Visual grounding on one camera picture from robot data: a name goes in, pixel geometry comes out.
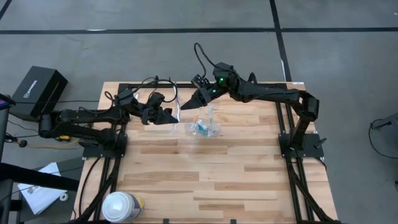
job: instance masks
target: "white container lid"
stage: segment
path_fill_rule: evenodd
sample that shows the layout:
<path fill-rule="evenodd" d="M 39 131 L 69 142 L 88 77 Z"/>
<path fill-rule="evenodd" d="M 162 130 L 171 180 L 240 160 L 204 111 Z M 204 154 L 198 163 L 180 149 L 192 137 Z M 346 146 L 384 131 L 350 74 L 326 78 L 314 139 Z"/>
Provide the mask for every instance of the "white container lid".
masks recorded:
<path fill-rule="evenodd" d="M 124 192 L 113 192 L 109 194 L 102 204 L 102 214 L 109 222 L 123 222 L 130 217 L 133 201 Z"/>

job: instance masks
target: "black floor stripe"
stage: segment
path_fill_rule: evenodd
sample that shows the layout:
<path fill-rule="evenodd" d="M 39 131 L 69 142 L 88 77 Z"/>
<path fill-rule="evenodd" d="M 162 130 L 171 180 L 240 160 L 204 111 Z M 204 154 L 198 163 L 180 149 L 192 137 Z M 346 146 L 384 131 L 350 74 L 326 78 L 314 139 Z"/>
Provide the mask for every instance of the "black floor stripe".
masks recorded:
<path fill-rule="evenodd" d="M 275 32 L 264 27 L 175 28 L 175 29 L 104 29 L 104 30 L 0 30 L 0 34 L 189 34 L 189 33 Z"/>
<path fill-rule="evenodd" d="M 8 6 L 11 4 L 12 0 L 7 0 L 6 3 L 4 3 L 2 9 L 0 10 L 0 20 L 4 16 L 4 13 L 6 13 Z"/>
<path fill-rule="evenodd" d="M 398 27 L 282 28 L 281 32 L 397 32 Z"/>
<path fill-rule="evenodd" d="M 290 75 L 289 63 L 287 62 L 284 38 L 282 36 L 282 32 L 280 31 L 280 23 L 279 23 L 278 11 L 276 9 L 275 0 L 269 0 L 269 4 L 271 5 L 272 18 L 273 18 L 274 24 L 275 24 L 275 32 L 276 32 L 276 38 L 278 41 L 280 59 L 283 62 L 285 81 L 291 82 L 292 76 Z"/>

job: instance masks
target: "clear plastic container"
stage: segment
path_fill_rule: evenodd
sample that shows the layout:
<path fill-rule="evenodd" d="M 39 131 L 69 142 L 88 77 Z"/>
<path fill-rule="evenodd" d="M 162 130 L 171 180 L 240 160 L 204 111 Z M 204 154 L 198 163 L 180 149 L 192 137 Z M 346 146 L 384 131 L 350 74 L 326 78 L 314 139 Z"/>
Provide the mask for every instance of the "clear plastic container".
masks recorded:
<path fill-rule="evenodd" d="M 221 125 L 209 119 L 198 119 L 196 123 L 185 124 L 185 132 L 195 136 L 214 137 L 219 135 Z"/>

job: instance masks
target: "yellow cable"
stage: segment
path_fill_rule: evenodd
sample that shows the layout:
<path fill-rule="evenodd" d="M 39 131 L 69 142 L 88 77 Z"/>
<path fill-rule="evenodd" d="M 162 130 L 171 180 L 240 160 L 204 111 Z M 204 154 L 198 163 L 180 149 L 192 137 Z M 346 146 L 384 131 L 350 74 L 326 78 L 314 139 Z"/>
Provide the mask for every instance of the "yellow cable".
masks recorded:
<path fill-rule="evenodd" d="M 65 147 L 65 146 L 70 146 L 70 145 L 72 145 L 72 144 L 75 144 L 77 141 L 79 141 L 79 139 L 76 139 L 76 140 L 74 140 L 74 141 L 71 142 L 71 143 L 64 144 L 64 145 L 61 145 L 61 146 L 44 146 L 44 145 L 37 145 L 37 144 L 28 144 L 27 146 L 31 146 L 31 147 L 42 147 L 42 148 L 46 148 L 46 149 L 51 149 L 51 148 L 54 148 L 54 149 L 62 149 L 62 148 Z"/>

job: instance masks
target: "floor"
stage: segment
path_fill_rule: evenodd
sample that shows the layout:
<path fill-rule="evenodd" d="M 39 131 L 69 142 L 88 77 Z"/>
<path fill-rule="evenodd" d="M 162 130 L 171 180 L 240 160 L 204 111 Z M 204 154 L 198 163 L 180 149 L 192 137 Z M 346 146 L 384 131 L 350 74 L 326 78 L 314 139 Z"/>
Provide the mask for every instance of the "floor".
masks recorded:
<path fill-rule="evenodd" d="M 315 123 L 320 135 L 328 138 L 324 151 L 339 219 L 344 223 L 396 223 L 398 191 L 394 181 L 398 180 L 398 160 L 381 157 L 372 150 L 368 128 L 372 120 L 398 112 L 395 103 L 398 101 L 398 29 L 287 32 L 289 28 L 322 31 L 321 28 L 398 27 L 396 0 L 275 0 L 286 52 L 283 63 L 281 42 L 279 39 L 278 43 L 275 32 L 1 33 L 2 30 L 273 28 L 275 17 L 270 2 L 274 0 L 0 0 L 0 8 L 10 3 L 3 17 L 0 13 L 0 90 L 13 94 L 32 65 L 56 68 L 68 79 L 63 100 L 97 100 L 104 81 L 141 81 L 153 75 L 189 81 L 201 73 L 193 53 L 193 43 L 199 42 L 212 60 L 233 64 L 245 78 L 254 72 L 261 81 L 284 81 L 291 77 L 294 82 L 305 82 L 307 90 L 321 101 Z M 70 103 L 58 108 L 77 106 Z M 85 106 L 95 108 L 96 103 Z M 37 124 L 15 117 L 10 120 L 37 128 Z M 374 144 L 382 153 L 398 157 L 398 142 L 389 131 L 386 128 L 373 132 Z M 8 132 L 32 133 L 12 124 Z M 29 142 L 56 144 L 41 138 L 30 138 Z M 6 145 L 2 161 L 35 168 L 80 156 L 81 149 L 33 150 Z M 48 218 L 44 223 L 65 222 L 69 215 L 70 211 L 65 210 L 56 220 Z"/>

